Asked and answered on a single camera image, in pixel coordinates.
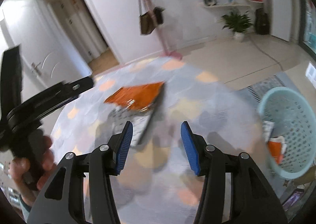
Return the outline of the white wall shelf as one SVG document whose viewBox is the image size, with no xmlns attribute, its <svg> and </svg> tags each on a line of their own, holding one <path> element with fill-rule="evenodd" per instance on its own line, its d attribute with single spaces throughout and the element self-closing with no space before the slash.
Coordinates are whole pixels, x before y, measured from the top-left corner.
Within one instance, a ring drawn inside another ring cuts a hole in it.
<svg viewBox="0 0 316 224">
<path fill-rule="evenodd" d="M 204 3 L 199 3 L 199 6 L 207 9 L 211 8 L 239 8 L 239 7 L 246 7 L 246 8 L 251 8 L 250 5 L 247 4 L 220 4 L 220 5 L 205 5 Z"/>
</svg>

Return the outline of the orange snack bag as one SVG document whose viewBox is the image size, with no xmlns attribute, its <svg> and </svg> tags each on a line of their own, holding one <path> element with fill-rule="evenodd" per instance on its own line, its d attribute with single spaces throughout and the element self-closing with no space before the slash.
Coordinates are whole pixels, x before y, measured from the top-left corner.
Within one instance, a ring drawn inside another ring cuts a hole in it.
<svg viewBox="0 0 316 224">
<path fill-rule="evenodd" d="M 110 95 L 104 103 L 115 104 L 132 111 L 147 111 L 160 95 L 164 82 L 143 84 L 131 87 L 121 87 Z"/>
</svg>

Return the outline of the black hanging bag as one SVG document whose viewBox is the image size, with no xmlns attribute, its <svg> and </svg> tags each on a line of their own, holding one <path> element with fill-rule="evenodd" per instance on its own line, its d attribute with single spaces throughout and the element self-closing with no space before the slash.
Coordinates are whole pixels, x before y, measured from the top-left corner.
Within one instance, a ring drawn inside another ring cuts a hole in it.
<svg viewBox="0 0 316 224">
<path fill-rule="evenodd" d="M 163 12 L 165 10 L 166 9 L 162 7 L 155 7 L 153 10 L 158 25 L 162 25 L 164 23 Z"/>
</svg>

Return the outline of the pink coat stand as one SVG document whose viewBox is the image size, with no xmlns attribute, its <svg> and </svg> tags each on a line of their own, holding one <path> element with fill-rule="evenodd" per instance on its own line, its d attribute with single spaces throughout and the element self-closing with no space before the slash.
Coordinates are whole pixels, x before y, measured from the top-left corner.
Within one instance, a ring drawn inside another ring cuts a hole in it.
<svg viewBox="0 0 316 224">
<path fill-rule="evenodd" d="M 153 3 L 151 2 L 151 0 L 144 0 L 144 3 L 145 3 L 147 11 L 149 12 L 149 14 L 151 16 L 151 19 L 153 20 L 153 23 L 155 24 L 155 34 L 157 35 L 157 38 L 158 38 L 158 40 L 163 48 L 161 55 L 173 57 L 177 60 L 182 60 L 182 58 L 183 58 L 182 54 L 180 54 L 177 51 L 170 51 L 168 49 L 167 44 L 166 44 L 166 40 L 163 37 L 163 32 L 162 32 L 161 28 L 158 26 L 156 16 L 153 12 L 153 10 L 154 10 Z"/>
</svg>

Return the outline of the orange paper cup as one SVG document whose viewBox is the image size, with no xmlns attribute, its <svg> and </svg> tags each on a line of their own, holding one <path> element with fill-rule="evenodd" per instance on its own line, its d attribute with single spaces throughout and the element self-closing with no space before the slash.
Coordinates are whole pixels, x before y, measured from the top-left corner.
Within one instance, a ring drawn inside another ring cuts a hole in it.
<svg viewBox="0 0 316 224">
<path fill-rule="evenodd" d="M 285 138 L 283 136 L 270 138 L 267 146 L 274 161 L 280 165 L 287 150 Z"/>
</svg>

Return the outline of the potted green plant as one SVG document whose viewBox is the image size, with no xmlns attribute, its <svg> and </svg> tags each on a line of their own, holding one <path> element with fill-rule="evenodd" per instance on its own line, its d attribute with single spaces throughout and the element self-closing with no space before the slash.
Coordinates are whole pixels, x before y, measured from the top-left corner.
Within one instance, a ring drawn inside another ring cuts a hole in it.
<svg viewBox="0 0 316 224">
<path fill-rule="evenodd" d="M 228 14 L 222 15 L 224 21 L 223 29 L 229 29 L 233 32 L 233 39 L 242 42 L 247 30 L 253 23 L 248 11 L 241 13 L 238 10 L 231 10 Z"/>
</svg>

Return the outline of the brown hanging bag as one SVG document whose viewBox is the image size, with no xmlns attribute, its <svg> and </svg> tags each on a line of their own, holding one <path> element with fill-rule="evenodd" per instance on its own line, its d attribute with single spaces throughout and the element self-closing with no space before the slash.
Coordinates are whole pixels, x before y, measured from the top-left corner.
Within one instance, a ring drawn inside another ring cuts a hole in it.
<svg viewBox="0 0 316 224">
<path fill-rule="evenodd" d="M 140 22 L 140 33 L 142 35 L 149 35 L 151 34 L 154 29 L 156 28 L 156 25 L 154 24 L 154 21 L 151 18 L 151 15 L 149 12 L 142 12 L 142 0 L 138 0 L 139 4 L 139 22 Z"/>
</svg>

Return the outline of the white room door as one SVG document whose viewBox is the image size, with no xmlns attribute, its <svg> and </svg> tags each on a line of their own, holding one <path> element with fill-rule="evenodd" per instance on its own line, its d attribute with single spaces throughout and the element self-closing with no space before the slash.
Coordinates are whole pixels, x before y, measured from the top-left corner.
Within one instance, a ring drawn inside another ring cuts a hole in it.
<svg viewBox="0 0 316 224">
<path fill-rule="evenodd" d="M 36 0 L 6 0 L 4 21 L 14 44 L 35 76 L 46 86 L 92 74 L 73 46 L 65 46 L 49 27 Z"/>
</svg>

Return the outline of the white tall air conditioner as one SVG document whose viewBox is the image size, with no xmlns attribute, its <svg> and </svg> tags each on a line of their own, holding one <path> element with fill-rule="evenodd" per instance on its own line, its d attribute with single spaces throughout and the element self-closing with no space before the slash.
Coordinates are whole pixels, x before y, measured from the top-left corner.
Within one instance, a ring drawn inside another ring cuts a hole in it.
<svg viewBox="0 0 316 224">
<path fill-rule="evenodd" d="M 290 41 L 292 24 L 292 0 L 271 0 L 271 35 Z"/>
</svg>

